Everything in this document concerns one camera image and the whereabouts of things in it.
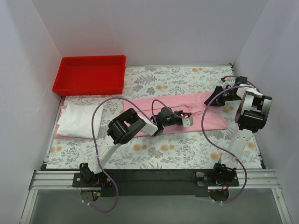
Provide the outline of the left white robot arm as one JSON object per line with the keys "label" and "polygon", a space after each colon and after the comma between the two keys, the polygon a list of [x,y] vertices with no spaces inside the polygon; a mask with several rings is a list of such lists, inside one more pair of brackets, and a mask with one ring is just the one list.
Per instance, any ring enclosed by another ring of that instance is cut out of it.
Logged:
{"label": "left white robot arm", "polygon": [[187,128],[193,125],[192,114],[184,111],[172,111],[163,107],[157,115],[147,119],[139,115],[133,108],[114,118],[108,125],[104,143],[96,148],[96,158],[90,163],[81,163],[79,170],[83,182],[90,187],[104,183],[100,177],[105,164],[121,145],[130,142],[139,132],[148,136],[159,136],[168,126]]}

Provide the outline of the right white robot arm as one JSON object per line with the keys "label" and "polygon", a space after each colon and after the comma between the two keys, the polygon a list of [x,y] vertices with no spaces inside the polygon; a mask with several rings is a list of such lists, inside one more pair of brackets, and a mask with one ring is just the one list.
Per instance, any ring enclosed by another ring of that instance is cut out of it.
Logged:
{"label": "right white robot arm", "polygon": [[247,77],[235,77],[235,83],[222,77],[222,85],[216,86],[212,95],[204,102],[206,107],[221,107],[228,101],[240,101],[235,115],[235,132],[227,149],[209,173],[197,179],[207,186],[229,186],[237,180],[236,169],[249,140],[263,129],[272,104],[272,97],[262,94]]}

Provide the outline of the floral table cloth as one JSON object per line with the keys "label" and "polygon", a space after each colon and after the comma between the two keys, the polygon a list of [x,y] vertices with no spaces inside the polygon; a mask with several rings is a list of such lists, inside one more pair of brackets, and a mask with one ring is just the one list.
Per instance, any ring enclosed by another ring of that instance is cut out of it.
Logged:
{"label": "floral table cloth", "polygon": [[[222,67],[128,67],[123,97],[127,99],[211,92],[221,78],[232,76]],[[105,165],[106,169],[189,169],[212,168],[230,143],[235,129],[238,102],[228,102],[221,113],[228,129],[158,137],[138,137],[121,146]],[[95,158],[95,143],[89,139],[54,139],[47,169],[77,169]]]}

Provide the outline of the red plastic tray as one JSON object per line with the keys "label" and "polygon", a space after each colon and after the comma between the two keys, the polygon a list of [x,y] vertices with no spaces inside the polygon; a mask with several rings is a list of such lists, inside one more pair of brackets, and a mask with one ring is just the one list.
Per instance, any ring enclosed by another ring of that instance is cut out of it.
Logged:
{"label": "red plastic tray", "polygon": [[122,94],[125,68],[124,55],[64,57],[52,90],[60,96]]}

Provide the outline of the folded white t shirt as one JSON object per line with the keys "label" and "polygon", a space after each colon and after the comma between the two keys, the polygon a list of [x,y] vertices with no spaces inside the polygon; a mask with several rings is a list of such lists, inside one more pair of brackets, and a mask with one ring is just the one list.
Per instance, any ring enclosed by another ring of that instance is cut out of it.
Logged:
{"label": "folded white t shirt", "polygon": [[92,139],[92,126],[95,136],[100,130],[103,107],[97,105],[76,105],[68,103],[62,107],[60,118],[57,122],[56,138],[86,138]]}

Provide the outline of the folded pink t shirt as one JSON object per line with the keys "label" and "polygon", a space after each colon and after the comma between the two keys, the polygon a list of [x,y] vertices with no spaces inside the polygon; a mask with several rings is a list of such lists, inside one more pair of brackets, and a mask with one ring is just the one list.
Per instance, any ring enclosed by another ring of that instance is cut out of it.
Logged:
{"label": "folded pink t shirt", "polygon": [[67,106],[61,106],[55,138],[91,138],[91,116],[77,110],[68,110]]}

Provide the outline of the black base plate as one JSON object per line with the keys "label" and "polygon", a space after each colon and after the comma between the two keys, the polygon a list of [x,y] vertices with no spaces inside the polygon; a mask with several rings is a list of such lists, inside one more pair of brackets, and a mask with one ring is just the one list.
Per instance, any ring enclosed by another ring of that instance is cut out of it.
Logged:
{"label": "black base plate", "polygon": [[208,197],[208,188],[226,190],[239,186],[217,180],[211,169],[108,169],[120,196],[197,196]]}

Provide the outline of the aluminium frame rail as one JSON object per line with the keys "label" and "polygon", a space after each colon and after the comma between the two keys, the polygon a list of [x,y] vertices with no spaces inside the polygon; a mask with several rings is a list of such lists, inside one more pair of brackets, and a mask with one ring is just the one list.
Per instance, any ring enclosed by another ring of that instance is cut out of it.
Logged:
{"label": "aluminium frame rail", "polygon": [[[282,195],[281,186],[274,170],[248,169],[244,171],[239,169],[237,170],[236,174],[239,181],[239,186],[229,187],[230,189],[239,189],[241,192],[246,189],[271,189],[282,222],[284,224],[290,224],[292,222]],[[109,178],[103,173],[100,173],[100,177],[105,178],[104,183],[99,186],[90,187],[83,182],[81,173],[78,170],[35,171],[30,182],[29,194],[20,223],[29,223],[37,192],[42,189],[100,191],[102,188],[105,188],[106,191],[104,192],[104,196],[114,196],[116,193],[114,191],[112,181],[109,180]],[[213,191],[216,189],[216,187],[209,187],[208,191]]]}

